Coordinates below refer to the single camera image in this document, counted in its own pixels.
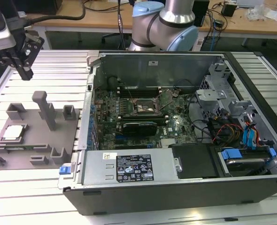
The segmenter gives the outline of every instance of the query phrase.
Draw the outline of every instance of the floor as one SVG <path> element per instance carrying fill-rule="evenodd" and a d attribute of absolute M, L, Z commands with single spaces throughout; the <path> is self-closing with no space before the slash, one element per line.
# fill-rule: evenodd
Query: floor
<path fill-rule="evenodd" d="M 78 42 L 77 33 L 71 32 L 63 35 L 63 32 L 49 32 L 48 36 L 53 49 L 102 49 L 116 50 L 120 43 L 120 36 L 106 38 L 104 44 L 101 43 L 103 33 L 81 33 L 82 42 Z M 215 44 L 215 51 L 232 51 L 232 52 L 261 52 L 264 57 L 277 69 L 277 40 L 269 40 L 266 46 L 262 46 L 262 39 L 250 39 L 246 47 L 242 47 L 242 38 L 224 38 L 222 37 Z M 126 40 L 126 46 L 129 46 L 131 38 Z M 205 43 L 202 51 L 209 51 L 211 40 Z M 0 76 L 4 71 L 4 67 L 0 66 Z"/>

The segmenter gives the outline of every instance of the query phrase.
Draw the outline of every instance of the sticker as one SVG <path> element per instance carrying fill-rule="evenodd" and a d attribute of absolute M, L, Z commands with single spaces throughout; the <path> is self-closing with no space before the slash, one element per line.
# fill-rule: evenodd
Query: sticker
<path fill-rule="evenodd" d="M 154 180 L 151 155 L 116 156 L 117 181 Z"/>
<path fill-rule="evenodd" d="M 158 66 L 158 61 L 149 61 L 149 66 Z"/>
<path fill-rule="evenodd" d="M 115 159 L 117 156 L 116 152 L 103 153 L 103 159 Z"/>

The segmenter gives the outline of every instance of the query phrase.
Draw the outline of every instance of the blue clip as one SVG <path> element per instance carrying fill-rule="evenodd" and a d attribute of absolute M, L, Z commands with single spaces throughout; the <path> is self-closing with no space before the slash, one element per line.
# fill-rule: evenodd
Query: blue clip
<path fill-rule="evenodd" d="M 276 151 L 274 150 L 274 148 L 270 148 L 270 149 L 269 149 L 269 152 L 270 152 L 272 158 L 275 157 L 275 156 L 277 156 Z"/>
<path fill-rule="evenodd" d="M 242 158 L 241 152 L 239 149 L 225 149 L 221 152 L 223 159 L 230 159 L 230 158 Z"/>
<path fill-rule="evenodd" d="M 61 166 L 59 168 L 59 175 L 67 175 L 71 174 L 71 167 L 70 166 Z"/>
<path fill-rule="evenodd" d="M 247 144 L 247 135 L 248 135 L 248 126 L 245 127 L 244 133 L 243 133 L 243 144 Z"/>
<path fill-rule="evenodd" d="M 252 148 L 253 150 L 255 150 L 255 146 L 253 145 L 254 134 L 255 134 L 255 131 L 251 129 L 249 132 L 249 137 L 248 137 L 248 142 L 247 142 L 247 146 Z"/>

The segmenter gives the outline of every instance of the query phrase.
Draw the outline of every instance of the red wire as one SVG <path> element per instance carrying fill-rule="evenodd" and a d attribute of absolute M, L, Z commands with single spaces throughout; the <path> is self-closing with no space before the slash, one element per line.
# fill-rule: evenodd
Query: red wire
<path fill-rule="evenodd" d="M 260 133 L 257 131 L 257 129 L 256 129 L 255 127 L 253 127 L 253 129 L 256 131 L 256 139 L 255 139 L 256 146 L 260 146 L 260 144 L 259 144 Z"/>
<path fill-rule="evenodd" d="M 223 129 L 223 127 L 225 127 L 225 126 L 235 126 L 235 127 L 238 127 L 240 130 L 242 130 L 243 131 L 243 129 L 239 126 L 239 125 L 237 125 L 237 124 L 232 124 L 232 123 L 230 123 L 230 124 L 224 124 L 219 130 L 218 130 L 218 133 L 216 134 L 216 137 L 219 135 L 219 133 L 222 131 L 222 129 Z"/>

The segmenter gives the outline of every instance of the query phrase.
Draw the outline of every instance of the blue latch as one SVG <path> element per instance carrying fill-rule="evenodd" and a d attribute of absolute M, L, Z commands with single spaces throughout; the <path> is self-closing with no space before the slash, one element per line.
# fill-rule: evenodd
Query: blue latch
<path fill-rule="evenodd" d="M 272 158 L 275 157 L 275 156 L 277 155 L 277 154 L 276 154 L 276 151 L 274 150 L 274 148 L 270 148 L 269 152 L 270 152 Z"/>
<path fill-rule="evenodd" d="M 242 158 L 242 155 L 240 153 L 239 149 L 225 149 L 221 152 L 223 159 L 230 159 L 230 158 Z"/>
<path fill-rule="evenodd" d="M 71 167 L 70 166 L 61 166 L 59 168 L 59 175 L 67 175 L 71 174 Z"/>

